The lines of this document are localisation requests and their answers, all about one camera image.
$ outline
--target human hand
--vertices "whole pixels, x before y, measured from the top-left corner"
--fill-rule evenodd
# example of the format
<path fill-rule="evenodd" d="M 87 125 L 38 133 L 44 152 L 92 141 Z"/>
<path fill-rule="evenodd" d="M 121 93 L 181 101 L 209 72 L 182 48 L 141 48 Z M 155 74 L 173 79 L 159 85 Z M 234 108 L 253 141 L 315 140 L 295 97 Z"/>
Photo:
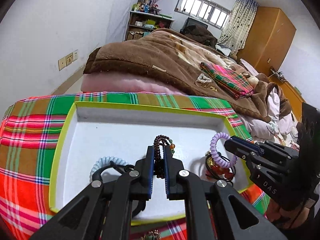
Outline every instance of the human hand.
<path fill-rule="evenodd" d="M 266 216 L 270 222 L 274 222 L 280 219 L 281 217 L 289 218 L 288 221 L 282 224 L 276 225 L 277 228 L 283 228 L 283 229 L 297 228 L 307 220 L 309 211 L 310 211 L 310 209 L 304 207 L 300 215 L 297 217 L 293 225 L 290 227 L 290 225 L 292 224 L 293 220 L 296 218 L 300 210 L 301 210 L 301 205 L 292 211 L 285 211 L 282 208 L 280 208 L 280 206 L 273 199 L 270 199 Z"/>

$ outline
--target plaid cloth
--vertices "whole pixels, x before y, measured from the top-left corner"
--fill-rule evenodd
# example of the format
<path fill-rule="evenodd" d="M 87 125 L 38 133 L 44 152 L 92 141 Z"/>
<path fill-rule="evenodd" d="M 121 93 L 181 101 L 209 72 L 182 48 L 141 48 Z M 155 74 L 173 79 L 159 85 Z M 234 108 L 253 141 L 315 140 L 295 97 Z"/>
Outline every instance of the plaid cloth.
<path fill-rule="evenodd" d="M 200 69 L 235 99 L 253 94 L 253 87 L 247 79 L 231 69 L 205 62 L 200 64 Z"/>
<path fill-rule="evenodd" d="M 75 101 L 217 113 L 228 118 L 236 135 L 251 140 L 230 104 L 216 98 L 101 92 L 23 99 L 9 107 L 0 126 L 0 214 L 18 240 L 28 239 L 54 215 L 48 203 L 52 160 L 61 128 Z M 243 195 L 261 213 L 265 212 L 269 198 L 260 189 L 252 186 Z M 166 225 L 160 230 L 163 239 L 185 239 L 184 219 Z"/>

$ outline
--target wooden cabinet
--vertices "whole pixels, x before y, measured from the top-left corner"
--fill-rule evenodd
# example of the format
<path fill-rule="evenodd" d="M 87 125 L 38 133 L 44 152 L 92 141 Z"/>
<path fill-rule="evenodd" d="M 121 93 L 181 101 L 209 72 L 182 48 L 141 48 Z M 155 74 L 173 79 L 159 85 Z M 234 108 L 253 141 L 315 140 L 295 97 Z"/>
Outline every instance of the wooden cabinet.
<path fill-rule="evenodd" d="M 258 7 L 244 49 L 237 53 L 258 72 L 270 75 L 270 68 L 278 71 L 296 28 L 279 8 Z"/>

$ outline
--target bed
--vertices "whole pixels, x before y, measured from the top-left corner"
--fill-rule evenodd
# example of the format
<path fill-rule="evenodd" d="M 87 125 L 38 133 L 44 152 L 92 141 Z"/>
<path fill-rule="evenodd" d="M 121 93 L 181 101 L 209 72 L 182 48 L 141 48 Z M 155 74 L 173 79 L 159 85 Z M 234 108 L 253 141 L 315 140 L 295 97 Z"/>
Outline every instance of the bed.
<path fill-rule="evenodd" d="M 235 98 L 209 72 L 200 69 L 201 64 L 219 65 L 244 76 L 253 93 Z M 210 82 L 199 82 L 201 74 Z M 86 64 L 81 90 L 220 98 L 231 104 L 254 141 L 271 140 L 286 146 L 295 141 L 291 106 L 278 85 L 246 61 L 235 64 L 212 47 L 168 29 L 96 49 Z"/>
<path fill-rule="evenodd" d="M 11 106 L 0 126 L 0 184 L 4 189 L 0 192 L 0 211 L 13 235 L 17 239 L 28 239 L 54 215 L 48 205 L 51 164 L 61 127 L 74 101 L 219 113 L 229 119 L 238 136 L 251 140 L 248 128 L 237 114 L 269 123 L 267 98 L 277 95 L 280 100 L 281 94 L 259 80 L 249 96 L 235 99 L 209 78 L 210 75 L 202 79 L 204 83 L 198 80 L 205 73 L 203 67 L 210 64 L 222 65 L 229 73 L 249 74 L 246 68 L 235 65 L 213 49 L 185 39 L 179 33 L 158 30 L 140 40 L 107 44 L 92 52 L 82 84 L 82 91 L 90 93 L 27 98 Z M 282 114 L 290 112 L 287 104 L 281 110 Z M 32 138 L 32 142 L 25 142 L 26 136 Z M 19 161 L 14 161 L 17 154 Z M 243 196 L 261 213 L 266 211 L 269 197 L 255 185 Z M 166 239 L 186 236 L 185 219 L 157 227 Z M 148 229 L 135 229 L 132 239 L 143 236 L 146 231 Z"/>

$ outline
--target wall socket panel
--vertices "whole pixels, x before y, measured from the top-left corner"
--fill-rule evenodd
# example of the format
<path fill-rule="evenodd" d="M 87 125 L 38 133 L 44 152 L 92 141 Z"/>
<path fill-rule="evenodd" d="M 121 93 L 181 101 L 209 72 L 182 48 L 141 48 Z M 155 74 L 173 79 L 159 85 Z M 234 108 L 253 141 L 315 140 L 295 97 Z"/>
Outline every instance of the wall socket panel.
<path fill-rule="evenodd" d="M 62 70 L 64 67 L 67 66 L 67 60 L 66 57 L 63 57 L 58 60 L 58 66 L 59 66 L 59 71 Z"/>
<path fill-rule="evenodd" d="M 73 61 L 75 61 L 75 60 L 78 59 L 78 50 L 75 50 L 75 51 L 72 53 L 72 58 L 73 58 Z"/>
<path fill-rule="evenodd" d="M 67 61 L 67 66 L 69 66 L 73 62 L 72 53 L 66 56 L 66 61 Z"/>
<path fill-rule="evenodd" d="M 73 61 L 78 59 L 78 50 L 66 55 L 65 57 L 58 60 L 59 71 L 69 66 Z"/>

